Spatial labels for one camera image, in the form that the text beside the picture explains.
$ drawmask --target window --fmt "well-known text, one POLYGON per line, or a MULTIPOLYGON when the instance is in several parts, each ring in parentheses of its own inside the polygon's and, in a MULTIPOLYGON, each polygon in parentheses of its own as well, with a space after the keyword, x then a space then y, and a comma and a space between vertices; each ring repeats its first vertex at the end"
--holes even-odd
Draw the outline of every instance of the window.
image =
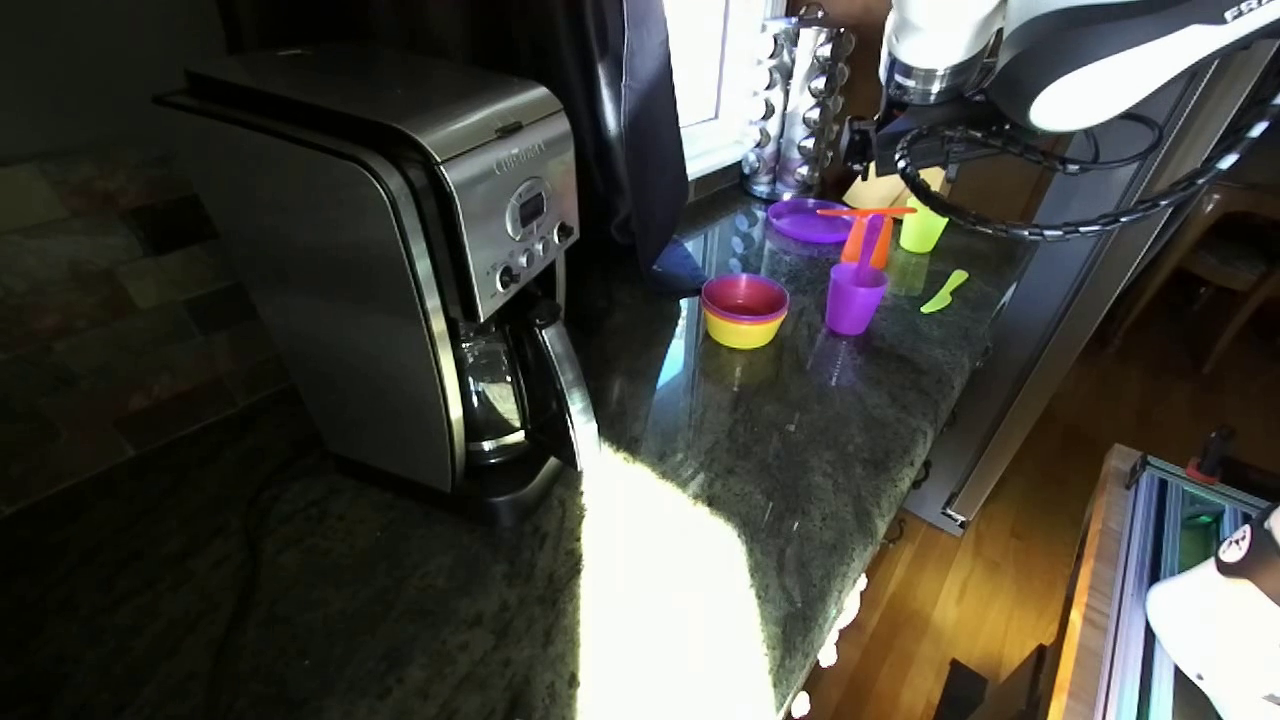
POLYGON ((688 181, 736 164, 765 87, 765 20, 783 0, 664 0, 688 181))

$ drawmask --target cord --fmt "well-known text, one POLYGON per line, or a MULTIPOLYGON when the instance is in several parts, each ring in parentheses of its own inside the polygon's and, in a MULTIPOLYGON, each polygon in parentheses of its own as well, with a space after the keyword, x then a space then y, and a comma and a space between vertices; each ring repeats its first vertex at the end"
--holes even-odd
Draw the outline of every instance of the cord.
POLYGON ((1133 164, 1140 160, 1146 153, 1156 148, 1159 134, 1154 134, 1140 153, 1128 153, 1121 160, 1101 160, 1101 164, 1084 164, 1084 160, 1065 160, 1065 155, 1053 155, 1053 153, 1040 153, 1031 145, 1013 145, 1013 122, 999 122, 999 128, 973 128, 973 122, 954 122, 954 121, 941 121, 941 122, 925 122, 925 128, 912 128, 895 148, 893 148, 893 164, 901 170, 901 181, 908 185, 908 192, 917 192, 919 202, 929 202, 931 213, 947 214, 947 222, 959 222, 969 231, 980 231, 980 236, 999 236, 999 241, 1029 241, 1029 243, 1060 243, 1060 241, 1082 241, 1082 236, 1101 236, 1101 231, 1117 231, 1123 222, 1138 222, 1146 214, 1156 214, 1165 208, 1177 208, 1184 202, 1190 197, 1196 197, 1203 185, 1213 185, 1216 177, 1226 177, 1228 167, 1237 167, 1237 160, 1274 128, 1274 121, 1280 117, 1280 92, 1258 110, 1258 121, 1226 148, 1216 153, 1213 160, 1203 160, 1196 170, 1172 181, 1165 192, 1156 197, 1146 197, 1128 208, 1117 208, 1117 213, 1101 213, 1101 214, 1089 214, 1089 218, 1060 218, 1060 222, 999 222, 999 218, 989 218, 989 214, 975 214, 959 202, 954 202, 947 197, 931 192, 931 185, 919 177, 919 164, 917 164, 917 148, 925 140, 969 140, 969 145, 991 145, 991 148, 1006 148, 1013 155, 1023 155, 1031 164, 1056 164, 1060 170, 1093 170, 1093 167, 1104 167, 1104 164, 1133 164))

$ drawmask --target coffee maker control panel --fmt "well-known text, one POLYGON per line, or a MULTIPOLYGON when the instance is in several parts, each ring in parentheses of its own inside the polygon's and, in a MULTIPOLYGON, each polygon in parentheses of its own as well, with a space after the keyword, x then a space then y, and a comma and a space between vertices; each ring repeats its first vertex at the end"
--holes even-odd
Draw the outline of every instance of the coffee maker control panel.
POLYGON ((440 170, 462 218, 474 308, 484 322, 581 236, 570 121, 545 117, 513 128, 440 170))

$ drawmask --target wall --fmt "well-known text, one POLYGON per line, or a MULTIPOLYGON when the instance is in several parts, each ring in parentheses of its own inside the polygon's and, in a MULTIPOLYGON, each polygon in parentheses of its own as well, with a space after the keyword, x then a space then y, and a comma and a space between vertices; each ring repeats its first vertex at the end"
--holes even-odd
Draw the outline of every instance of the wall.
POLYGON ((0 515, 290 387, 148 96, 211 0, 46 0, 0 22, 0 515))
POLYGON ((146 134, 148 99, 222 46, 217 0, 8 5, 0 160, 146 134))

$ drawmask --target kitchen appliance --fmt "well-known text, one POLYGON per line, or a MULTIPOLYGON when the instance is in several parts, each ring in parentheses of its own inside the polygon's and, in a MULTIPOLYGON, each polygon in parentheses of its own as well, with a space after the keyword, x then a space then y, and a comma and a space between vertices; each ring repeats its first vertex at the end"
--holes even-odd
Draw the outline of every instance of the kitchen appliance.
MULTIPOLYGON (((1199 167, 1226 134, 1244 133, 1237 117, 1251 117, 1251 103, 1264 99, 1262 87, 1276 80, 1276 64, 1276 40, 1267 40, 1168 85, 1140 107, 1159 122, 1156 153, 1117 170, 1056 170, 1037 218, 1056 222, 1123 208, 1199 167)), ((1072 134, 1072 155, 1140 148, 1146 140, 1148 133, 1138 133, 1138 122, 1108 122, 1093 134, 1072 134)), ((1093 241, 1029 243, 1023 271, 996 317, 989 357, 965 382, 957 414, 937 436, 925 483, 908 496, 919 520, 945 533, 965 533, 975 520, 1053 391, 1123 282, 1165 247, 1177 218, 1177 213, 1156 213, 1093 241)))
POLYGON ((525 506, 592 453, 548 87, 349 42, 192 68, 162 107, 338 457, 525 506))
MULTIPOLYGON (((551 87, 581 164, 586 243, 573 269, 615 255, 651 269, 679 227, 688 177, 656 0, 217 0, 217 11, 234 50, 382 42, 551 87)), ((612 308, 596 280, 573 276, 577 322, 612 308)))
MULTIPOLYGON (((984 692, 973 717, 1219 717, 1196 671, 1168 657, 1148 601, 1172 574, 1213 559, 1239 525, 1267 515, 1276 481, 1264 470, 1207 481, 1190 468, 1123 443, 1104 457, 1056 639, 1031 647, 1013 674, 984 692)), ((1216 602, 1203 602, 1184 620, 1190 629, 1216 629, 1216 613, 1216 602)), ((1213 647, 1258 664, 1274 657, 1264 645, 1231 645, 1228 635, 1213 647)))

